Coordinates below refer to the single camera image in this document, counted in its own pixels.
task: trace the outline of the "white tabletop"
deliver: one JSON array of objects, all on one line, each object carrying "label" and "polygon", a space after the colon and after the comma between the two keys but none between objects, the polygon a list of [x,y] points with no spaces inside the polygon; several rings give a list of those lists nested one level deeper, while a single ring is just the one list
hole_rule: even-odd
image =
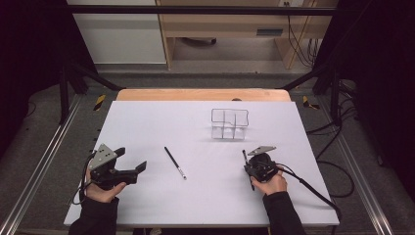
[{"label": "white tabletop", "polygon": [[[211,139],[212,109],[249,111],[245,140]],[[323,196],[327,188],[293,102],[114,101],[96,149],[125,147],[118,170],[147,161],[137,184],[121,194],[117,223],[129,227],[266,226],[262,194],[253,191],[242,150],[276,146],[273,161],[289,166]],[[184,180],[163,147],[187,175]],[[337,225],[335,211],[286,175],[304,226]],[[72,205],[65,224],[79,218]]]}]

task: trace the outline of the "black cable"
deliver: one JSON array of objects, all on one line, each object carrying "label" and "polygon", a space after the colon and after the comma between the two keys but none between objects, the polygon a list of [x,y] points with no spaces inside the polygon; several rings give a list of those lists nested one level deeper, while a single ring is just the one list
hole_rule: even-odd
[{"label": "black cable", "polygon": [[34,104],[33,102],[31,102],[31,101],[29,101],[28,102],[29,104],[31,104],[32,106],[33,106],[33,110],[29,113],[29,114],[27,114],[26,116],[25,116],[25,118],[27,118],[27,117],[29,117],[29,116],[31,116],[31,115],[33,115],[33,113],[36,111],[36,104]]},{"label": "black cable", "polygon": [[300,59],[301,63],[302,63],[305,67],[309,67],[309,68],[311,68],[311,64],[309,63],[309,61],[308,61],[308,60],[305,60],[305,61],[308,63],[308,65],[306,65],[306,64],[304,63],[304,61],[302,60],[302,58],[301,58],[301,56],[300,56],[299,52],[297,51],[297,49],[294,47],[293,43],[291,42],[291,32],[292,32],[292,33],[293,33],[293,37],[294,37],[294,39],[296,40],[297,45],[299,46],[299,49],[300,49],[300,51],[301,51],[301,53],[302,53],[302,56],[303,56],[303,57],[304,57],[304,59],[305,59],[304,53],[303,53],[303,52],[302,52],[302,50],[301,50],[301,47],[300,47],[299,42],[297,41],[296,35],[294,34],[293,29],[291,28],[291,20],[290,20],[290,16],[287,16],[287,18],[288,18],[288,30],[289,30],[289,31],[288,31],[288,41],[290,42],[291,47],[294,49],[294,51],[296,52],[297,56],[299,57],[299,59]]},{"label": "black cable", "polygon": [[337,128],[337,129],[332,130],[332,131],[329,131],[329,132],[318,133],[318,134],[311,133],[311,134],[309,134],[309,135],[329,135],[329,134],[333,134],[333,133],[337,132],[338,130],[339,130],[339,129]]},{"label": "black cable", "polygon": [[[345,116],[348,112],[350,112],[350,110],[352,110],[352,109],[355,109],[355,107],[350,107],[350,108],[348,108],[347,110],[345,110],[341,115],[339,115],[339,117],[343,117],[343,116]],[[335,123],[335,121],[330,121],[329,123],[327,123],[327,124],[325,124],[325,125],[323,125],[323,126],[321,126],[321,127],[318,127],[318,128],[316,128],[316,129],[312,129],[312,130],[307,130],[305,133],[307,134],[307,135],[309,135],[309,134],[312,134],[312,133],[315,133],[315,132],[318,132],[318,131],[320,131],[320,130],[323,130],[323,129],[325,129],[325,128],[328,128],[328,127],[330,127],[331,125],[333,125]]]},{"label": "black cable", "polygon": [[330,200],[326,199],[323,195],[321,195],[317,190],[315,190],[311,185],[307,183],[307,181],[303,180],[302,178],[298,177],[294,172],[289,172],[287,170],[284,170],[280,168],[281,171],[290,174],[292,177],[297,179],[302,185],[305,186],[309,191],[311,191],[315,196],[317,196],[320,200],[322,200],[324,203],[329,205],[331,208],[333,208],[338,216],[339,221],[342,220],[342,212],[338,206],[336,206],[334,203],[332,203]]},{"label": "black cable", "polygon": [[336,140],[336,138],[339,136],[340,132],[342,131],[343,125],[340,124],[339,129],[336,133],[336,135],[330,140],[330,142],[323,148],[323,150],[320,151],[320,153],[315,157],[316,160],[318,160],[323,154],[324,152],[326,152],[326,150],[330,147],[330,145],[333,144],[333,142]]},{"label": "black cable", "polygon": [[350,190],[347,193],[342,194],[342,195],[329,194],[330,197],[332,197],[332,198],[346,198],[346,197],[349,197],[351,194],[353,194],[354,188],[355,188],[354,181],[351,178],[351,175],[344,168],[342,168],[341,166],[339,166],[337,164],[333,164],[333,163],[330,163],[330,162],[327,162],[327,161],[321,161],[321,160],[319,160],[319,161],[317,161],[317,163],[318,164],[324,164],[324,165],[331,165],[331,166],[333,166],[333,167],[341,170],[342,172],[345,173],[345,175],[348,177],[348,179],[350,181]]}]

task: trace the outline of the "clear plastic container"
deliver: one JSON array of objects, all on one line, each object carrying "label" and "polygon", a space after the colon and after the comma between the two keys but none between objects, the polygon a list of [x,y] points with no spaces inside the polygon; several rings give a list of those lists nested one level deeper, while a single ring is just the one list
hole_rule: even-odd
[{"label": "clear plastic container", "polygon": [[247,110],[211,110],[211,138],[245,139],[248,113]]}]

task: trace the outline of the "black pen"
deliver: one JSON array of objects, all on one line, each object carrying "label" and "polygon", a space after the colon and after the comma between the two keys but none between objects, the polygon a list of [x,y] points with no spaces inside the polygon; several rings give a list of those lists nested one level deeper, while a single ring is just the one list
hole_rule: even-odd
[{"label": "black pen", "polygon": [[177,169],[179,170],[179,172],[182,174],[184,179],[187,179],[186,175],[184,175],[183,171],[181,170],[179,164],[176,162],[176,160],[174,159],[174,157],[170,154],[170,151],[168,151],[167,147],[164,147],[165,151],[168,153],[168,156],[171,158],[171,160],[173,161],[173,163],[176,165]]}]

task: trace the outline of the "cable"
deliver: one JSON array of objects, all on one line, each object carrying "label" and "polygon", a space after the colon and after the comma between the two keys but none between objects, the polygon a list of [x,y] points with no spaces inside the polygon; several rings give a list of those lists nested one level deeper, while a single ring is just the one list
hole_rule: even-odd
[{"label": "cable", "polygon": [[[296,52],[297,56],[299,57],[299,59],[300,59],[301,63],[302,63],[305,67],[309,67],[309,68],[311,68],[311,64],[310,64],[310,63],[309,63],[309,61],[305,58],[305,55],[304,55],[304,53],[303,53],[303,52],[302,52],[302,50],[301,50],[300,44],[299,44],[299,42],[297,41],[296,35],[294,34],[293,29],[291,28],[291,20],[290,20],[290,16],[287,16],[287,18],[288,18],[288,29],[289,29],[289,31],[288,31],[288,41],[290,42],[291,47],[294,49],[294,51]],[[300,56],[299,52],[297,51],[297,49],[294,47],[293,43],[291,42],[291,33],[293,33],[293,37],[294,37],[294,39],[295,39],[295,40],[296,40],[296,42],[297,42],[298,48],[300,49],[300,52],[301,52],[301,54],[302,54],[302,56],[303,56],[304,60],[308,63],[308,65],[306,65],[306,64],[304,63],[304,61],[302,60],[302,58],[301,58],[301,56]]]},{"label": "cable", "polygon": [[29,117],[29,116],[33,115],[33,113],[36,111],[36,104],[34,104],[34,103],[33,103],[33,102],[31,102],[31,101],[29,101],[28,103],[29,103],[29,104],[31,104],[31,105],[33,105],[33,110],[32,110],[29,114],[27,114],[27,115],[25,116],[25,118],[27,118],[27,117]]},{"label": "cable", "polygon": [[331,165],[331,166],[341,170],[342,172],[345,173],[345,175],[348,177],[348,179],[350,181],[350,185],[351,185],[350,190],[346,194],[342,194],[342,195],[329,194],[330,197],[332,197],[332,198],[346,198],[346,197],[349,197],[351,194],[353,194],[354,188],[355,188],[354,181],[351,178],[351,175],[344,168],[342,168],[341,166],[339,166],[337,164],[333,164],[333,163],[326,162],[326,161],[321,161],[321,160],[317,161],[317,163],[318,164],[324,164],[324,165]]},{"label": "cable", "polygon": [[320,151],[320,153],[315,157],[316,160],[318,160],[323,154],[324,152],[326,152],[326,150],[330,147],[330,145],[333,144],[333,142],[336,140],[336,138],[339,136],[340,132],[342,131],[343,125],[340,124],[339,129],[336,133],[336,135],[330,140],[330,142],[323,148],[323,150]]},{"label": "cable", "polygon": [[[289,2],[284,2],[284,6],[285,6],[285,7],[290,7],[290,3],[289,3]],[[296,35],[294,34],[294,31],[293,31],[293,28],[291,27],[291,18],[290,18],[290,16],[287,16],[287,19],[288,19],[288,41],[290,42],[291,47],[292,47],[292,48],[294,49],[294,51],[296,52],[296,54],[297,54],[297,56],[299,57],[299,59],[300,59],[301,63],[302,63],[305,67],[312,68],[312,64],[310,63],[310,61],[308,61],[308,60],[306,59],[306,57],[305,57],[304,53],[302,52],[301,47],[300,47],[300,42],[297,40],[297,37],[296,37]],[[293,37],[294,37],[294,39],[296,40],[297,46],[298,46],[298,48],[300,49],[300,52],[301,52],[301,54],[302,54],[302,57],[303,57],[303,58],[304,58],[304,60],[306,61],[307,65],[306,65],[306,64],[304,63],[304,61],[302,60],[302,58],[301,58],[301,56],[300,56],[300,54],[299,54],[299,52],[298,52],[297,48],[296,48],[296,47],[293,45],[293,43],[291,42],[291,33],[293,34]]]},{"label": "cable", "polygon": [[280,168],[281,171],[290,174],[292,177],[297,179],[302,185],[304,185],[309,191],[311,191],[315,196],[317,196],[320,200],[325,202],[327,205],[329,205],[331,208],[333,208],[338,216],[339,220],[342,220],[342,212],[338,206],[336,206],[334,203],[332,203],[330,200],[326,199],[323,195],[321,195],[317,190],[315,190],[311,185],[307,183],[307,181],[303,180],[302,178],[298,177],[294,172],[289,172],[283,168]]}]

